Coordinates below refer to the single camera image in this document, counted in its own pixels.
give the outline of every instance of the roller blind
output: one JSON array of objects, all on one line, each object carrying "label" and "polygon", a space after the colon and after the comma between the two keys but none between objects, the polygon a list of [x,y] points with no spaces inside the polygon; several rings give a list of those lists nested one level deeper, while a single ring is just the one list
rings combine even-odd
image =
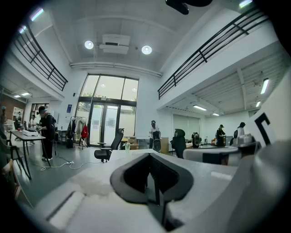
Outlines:
[{"label": "roller blind", "polygon": [[185,139],[191,139],[192,133],[199,132],[199,118],[173,114],[174,130],[185,131]]}]

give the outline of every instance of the black number on white surface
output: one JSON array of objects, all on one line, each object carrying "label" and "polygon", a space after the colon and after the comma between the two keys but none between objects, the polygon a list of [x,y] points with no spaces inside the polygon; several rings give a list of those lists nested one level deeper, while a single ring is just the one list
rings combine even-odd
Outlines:
[{"label": "black number on white surface", "polygon": [[266,133],[263,125],[262,125],[263,122],[266,122],[267,125],[270,124],[270,121],[269,121],[269,119],[268,119],[268,117],[267,117],[267,115],[265,113],[263,113],[257,119],[255,119],[255,123],[258,126],[258,128],[259,128],[259,130],[261,132],[261,135],[263,136],[263,139],[265,141],[265,144],[268,145],[271,142],[270,142],[270,139],[269,139],[269,137],[268,137],[268,135],[267,135],[267,133]]}]

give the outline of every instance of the blue sign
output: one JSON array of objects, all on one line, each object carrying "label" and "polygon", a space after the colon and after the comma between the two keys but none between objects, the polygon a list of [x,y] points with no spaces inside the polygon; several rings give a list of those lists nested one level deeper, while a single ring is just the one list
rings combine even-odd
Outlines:
[{"label": "blue sign", "polygon": [[71,109],[72,109],[72,105],[71,104],[68,104],[67,113],[70,113],[71,112]]}]

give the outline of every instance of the white shirt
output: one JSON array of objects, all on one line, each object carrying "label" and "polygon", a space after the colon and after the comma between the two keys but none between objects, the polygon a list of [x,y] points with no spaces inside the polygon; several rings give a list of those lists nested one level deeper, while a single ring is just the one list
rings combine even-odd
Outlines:
[{"label": "white shirt", "polygon": [[153,127],[151,127],[151,129],[150,129],[151,139],[153,139],[153,132],[156,132],[156,131],[160,131],[159,127],[157,125],[156,125],[155,129]]},{"label": "white shirt", "polygon": [[35,125],[35,121],[33,119],[31,119],[30,120],[30,127],[35,129],[35,126],[33,126],[33,125]]}]

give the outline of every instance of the black metal railing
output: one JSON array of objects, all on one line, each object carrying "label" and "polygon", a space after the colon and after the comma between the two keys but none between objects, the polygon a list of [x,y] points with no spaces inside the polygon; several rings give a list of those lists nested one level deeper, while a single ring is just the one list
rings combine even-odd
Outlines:
[{"label": "black metal railing", "polygon": [[257,8],[252,8],[235,18],[206,41],[168,78],[158,90],[159,99],[190,72],[207,63],[218,51],[230,46],[230,43],[238,38],[249,35],[252,29],[267,20],[267,16]]},{"label": "black metal railing", "polygon": [[13,43],[23,57],[25,57],[43,77],[63,91],[68,80],[65,79],[43,52],[33,36],[28,23],[25,24],[25,29],[16,36]]}]

